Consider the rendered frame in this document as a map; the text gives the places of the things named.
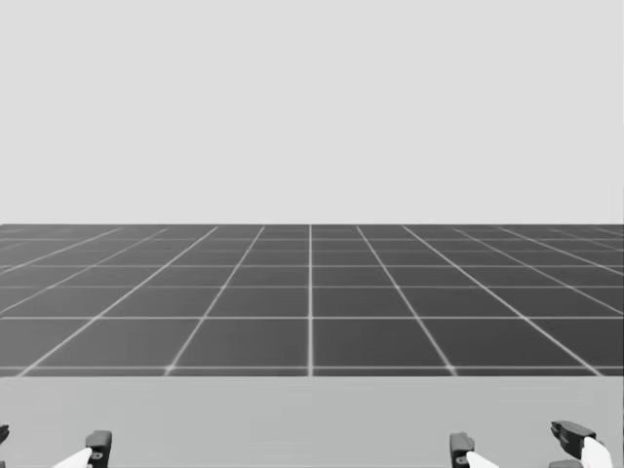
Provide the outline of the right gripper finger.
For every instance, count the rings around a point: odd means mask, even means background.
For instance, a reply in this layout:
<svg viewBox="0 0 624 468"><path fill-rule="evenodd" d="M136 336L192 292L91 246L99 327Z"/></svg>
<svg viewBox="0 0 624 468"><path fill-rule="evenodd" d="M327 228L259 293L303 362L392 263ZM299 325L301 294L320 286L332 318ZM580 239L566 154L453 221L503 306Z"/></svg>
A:
<svg viewBox="0 0 624 468"><path fill-rule="evenodd" d="M569 459L552 461L550 468L613 468L608 448L597 439L597 433L568 420L551 422L551 433Z"/></svg>
<svg viewBox="0 0 624 468"><path fill-rule="evenodd" d="M466 432L451 433L448 443L451 468L500 468L476 452L475 441Z"/></svg>

